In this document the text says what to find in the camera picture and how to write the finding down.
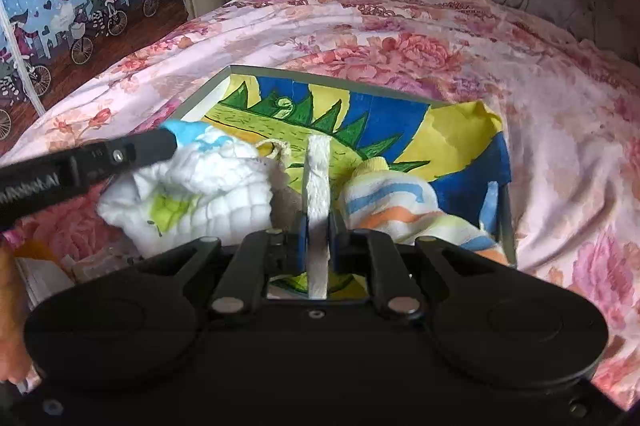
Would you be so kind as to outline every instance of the bed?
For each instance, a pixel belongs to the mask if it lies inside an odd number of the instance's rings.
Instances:
[[[59,102],[2,164],[157,126],[228,64],[322,74],[503,120],[518,268],[593,301],[610,342],[594,383],[640,392],[640,69],[491,0],[233,0],[111,66]],[[75,259],[118,232],[87,196],[25,218]]]

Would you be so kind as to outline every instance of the screw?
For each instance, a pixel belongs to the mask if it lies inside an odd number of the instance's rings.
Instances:
[[[386,306],[397,314],[413,314],[420,308],[420,302],[408,296],[396,296]]]
[[[62,415],[62,412],[65,411],[65,409],[62,408],[60,401],[56,399],[45,399],[42,402],[42,409],[44,410],[44,413],[55,416]]]
[[[235,314],[244,308],[244,302],[232,296],[225,296],[215,300],[211,308],[220,314]]]
[[[589,410],[585,405],[583,405],[580,401],[573,401],[569,405],[569,413],[573,415],[577,419],[584,419]]]

